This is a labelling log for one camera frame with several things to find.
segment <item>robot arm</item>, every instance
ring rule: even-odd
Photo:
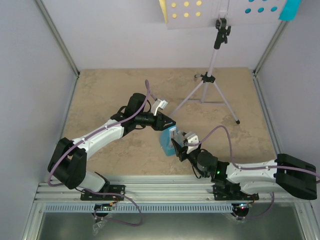
[[[285,170],[298,168],[315,173],[316,167],[288,154],[278,154],[277,159],[260,163],[237,164],[219,161],[217,157],[201,148],[198,136],[180,133],[183,146],[171,139],[176,156],[182,162],[189,160],[202,178],[211,178],[214,198],[217,201],[259,199],[258,193],[288,192],[305,200],[317,198],[316,177],[306,172]]]
[[[175,121],[158,111],[159,109],[163,110],[167,102],[157,99],[149,111],[143,112],[142,110],[134,118],[108,127],[132,116],[142,106],[145,98],[146,96],[143,94],[134,93],[127,106],[121,107],[103,126],[73,140],[62,138],[57,143],[48,165],[48,171],[52,170],[53,166],[68,149],[83,141],[62,160],[53,175],[69,189],[80,187],[93,192],[108,193],[110,187],[109,181],[96,172],[87,171],[87,160],[107,144],[135,130],[137,126],[141,126],[142,128],[150,126],[155,131],[163,131],[176,125]]]

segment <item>beige floor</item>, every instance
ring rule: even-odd
[[[97,69],[81,72],[65,136],[73,139],[100,127],[133,93],[146,94],[145,79],[151,91],[169,104],[163,111],[169,115],[199,83],[194,75],[201,68],[179,69]],[[233,155],[238,163],[254,163],[275,157],[265,120],[258,102],[251,73],[246,68],[216,69],[213,74],[229,100],[241,124],[237,125],[226,106],[185,104],[173,117],[180,130],[193,131],[199,138],[217,125],[225,125],[232,137]],[[196,92],[199,98],[202,88]],[[211,85],[207,101],[221,101]],[[124,138],[108,144],[88,161],[88,169],[108,175],[188,175],[193,174],[190,163],[176,156],[167,157],[159,144],[160,132],[151,128],[133,131]],[[226,133],[218,129],[202,145],[221,161],[229,161]]]

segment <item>tripod clamp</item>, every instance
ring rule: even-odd
[[[221,44],[228,43],[228,36],[230,35],[231,26],[227,28],[227,20],[225,18],[219,18],[215,21],[215,28],[218,30],[216,39],[214,42],[214,49],[220,49]]]
[[[208,72],[205,72],[205,75],[201,74],[203,83],[214,83],[216,78],[214,76],[208,76]]]

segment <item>cable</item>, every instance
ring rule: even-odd
[[[228,129],[223,126],[223,125],[219,125],[219,126],[216,126],[214,129],[212,129],[209,134],[207,136],[205,136],[204,139],[202,139],[200,142],[198,143],[189,143],[188,146],[191,146],[191,147],[195,147],[195,146],[198,146],[200,144],[202,144],[205,140],[207,140],[211,134],[213,134],[217,129],[219,128],[223,128],[226,132],[226,135],[228,137],[228,142],[229,142],[229,149],[230,149],[230,160],[231,160],[231,163],[232,165],[239,169],[239,170],[264,170],[264,169],[285,169],[285,170],[293,170],[293,171],[298,171],[298,172],[303,172],[303,173],[306,173],[306,174],[310,174],[310,175],[313,175],[315,177],[317,177],[319,180],[316,181],[317,184],[320,183],[320,174],[316,173],[316,172],[313,172],[313,171],[310,171],[310,170],[306,170],[306,169],[302,169],[302,168],[298,168],[298,167],[293,167],[293,166],[275,166],[275,165],[269,165],[269,166],[257,166],[257,167],[242,167],[242,166],[239,166],[235,163],[235,160],[233,158],[233,152],[232,152],[232,144],[231,144],[231,137],[230,137],[230,134],[229,134],[229,131]]]
[[[148,111],[146,111],[146,112],[147,112],[147,113],[150,113],[150,111],[151,111],[151,103],[150,103],[150,101],[149,101],[149,100],[147,100],[146,102],[149,104],[149,110],[148,110]],[[117,113],[118,113],[118,114],[119,114],[119,113],[121,113],[121,112],[122,112],[122,110],[123,110],[123,109],[125,109],[126,107],[127,107],[127,106],[122,106],[122,107],[120,107],[120,109],[118,110],[118,112],[117,112]]]
[[[194,173],[195,177],[196,177],[197,179],[200,179],[201,176],[197,176],[196,171],[195,171],[195,168],[194,168],[194,166],[193,166],[192,164],[191,164],[191,167],[192,167],[192,170],[193,170],[193,173]]]
[[[148,97],[150,95],[150,85],[149,85],[149,81],[146,79],[144,81],[144,84],[145,84],[145,87],[146,87],[146,95],[145,95],[145,99],[141,105],[141,107],[133,114],[131,115],[130,117],[124,119],[124,120],[121,120],[121,121],[118,121],[118,122],[115,122],[115,123],[112,123],[108,126],[103,126],[99,129],[97,129],[96,131],[92,132],[91,134],[89,134],[88,136],[86,136],[84,138],[84,140],[81,140],[79,142],[77,142],[76,144],[74,144],[72,147],[70,147],[67,151],[65,151],[65,153],[59,158],[59,160],[55,163],[55,165],[52,167],[51,171],[50,171],[50,174],[49,174],[49,178],[47,180],[47,183],[50,187],[58,187],[58,186],[62,186],[63,183],[56,183],[56,184],[52,184],[51,183],[51,178],[52,176],[54,175],[54,172],[55,170],[57,169],[57,167],[59,166],[59,164],[63,161],[63,159],[65,159],[65,157],[73,150],[75,149],[76,147],[78,147],[80,144],[84,143],[85,141],[87,141],[88,139],[90,139],[91,137],[93,137],[94,135],[106,130],[106,129],[109,129],[109,128],[112,128],[116,125],[119,125],[119,124],[122,124],[124,122],[127,122],[129,121],[130,119],[133,119],[146,105],[146,102],[148,100]]]
[[[251,197],[252,197],[252,202],[250,202],[250,204],[253,206],[256,202],[255,195],[251,195]]]
[[[74,188],[75,190],[77,190],[78,192],[80,192],[80,193],[84,193],[84,191],[83,190],[79,190],[78,188]]]
[[[153,95],[153,93],[152,93],[152,92],[150,92],[150,97],[152,97],[152,98],[153,98],[153,100],[155,100],[155,101],[157,101],[157,99],[158,99],[158,98],[156,98],[156,97],[155,97],[155,95]]]
[[[235,216],[237,219],[240,219],[240,220],[244,220],[244,219],[257,219],[257,218],[260,218],[260,217],[263,217],[264,215],[266,215],[267,213],[269,213],[271,211],[271,209],[273,208],[274,206],[274,203],[275,203],[275,193],[272,192],[271,193],[271,203],[270,203],[270,206],[268,207],[267,210],[265,210],[263,213],[257,215],[257,216],[238,216],[236,215],[234,212],[232,213],[233,216]]]
[[[119,224],[124,224],[124,225],[131,226],[131,227],[138,227],[138,226],[142,225],[143,220],[144,220],[143,213],[142,213],[140,207],[138,206],[138,204],[136,204],[135,201],[133,201],[130,197],[128,197],[126,195],[119,194],[119,193],[94,192],[94,191],[92,191],[90,189],[86,189],[86,188],[85,188],[85,190],[90,192],[90,193],[92,193],[92,194],[96,194],[96,195],[118,196],[118,197],[121,197],[121,198],[128,199],[136,207],[136,209],[138,210],[138,212],[140,214],[140,222],[139,223],[130,223],[130,222],[126,222],[126,221],[117,220],[117,219],[114,219],[114,218],[111,218],[111,217],[100,217],[100,216],[97,216],[96,213],[99,210],[97,208],[93,213],[93,216],[95,218],[97,218],[97,219],[108,219],[110,221],[113,221],[113,222],[116,222],[116,223],[119,223]]]

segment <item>blue sticky note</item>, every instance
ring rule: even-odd
[[[292,21],[298,12],[301,0],[287,0],[279,19],[282,21]]]
[[[176,153],[174,146],[171,143],[171,138],[176,140],[177,143],[182,144],[178,136],[177,126],[169,127],[168,129],[162,131],[159,142],[160,145],[167,156],[172,156]]]

